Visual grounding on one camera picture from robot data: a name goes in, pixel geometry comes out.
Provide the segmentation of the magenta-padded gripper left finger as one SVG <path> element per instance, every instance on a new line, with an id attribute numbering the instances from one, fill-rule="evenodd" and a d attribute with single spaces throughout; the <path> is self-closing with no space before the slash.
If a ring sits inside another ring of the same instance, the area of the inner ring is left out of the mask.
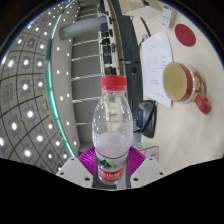
<path id="1" fill-rule="evenodd" d="M 74 184 L 92 184 L 96 165 L 95 149 L 91 147 L 79 157 L 70 157 L 56 175 Z"/>

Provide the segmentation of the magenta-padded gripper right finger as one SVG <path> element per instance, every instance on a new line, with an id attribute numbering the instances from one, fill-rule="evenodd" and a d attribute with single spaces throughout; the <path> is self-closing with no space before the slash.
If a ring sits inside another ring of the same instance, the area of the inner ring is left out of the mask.
<path id="1" fill-rule="evenodd" d="M 166 176 L 155 158 L 144 156 L 134 147 L 128 153 L 127 172 L 130 188 L 140 188 Z"/>

